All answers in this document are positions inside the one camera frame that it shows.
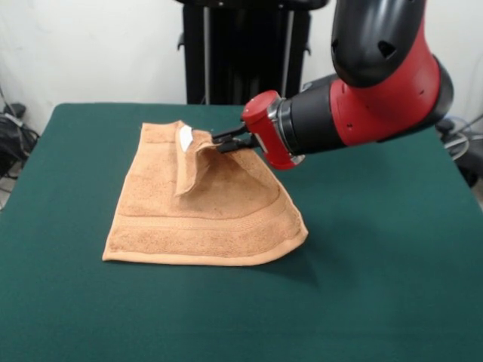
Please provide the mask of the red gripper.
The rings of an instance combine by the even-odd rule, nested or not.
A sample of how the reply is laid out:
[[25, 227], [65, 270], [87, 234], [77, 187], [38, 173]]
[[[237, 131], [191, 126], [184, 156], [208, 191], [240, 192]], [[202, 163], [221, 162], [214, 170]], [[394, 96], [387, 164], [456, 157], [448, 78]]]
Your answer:
[[241, 114], [244, 124], [212, 136], [217, 151], [230, 153], [260, 147], [265, 159], [276, 170], [296, 167], [305, 156], [293, 155], [282, 136], [281, 106], [284, 101], [275, 90], [256, 95]]

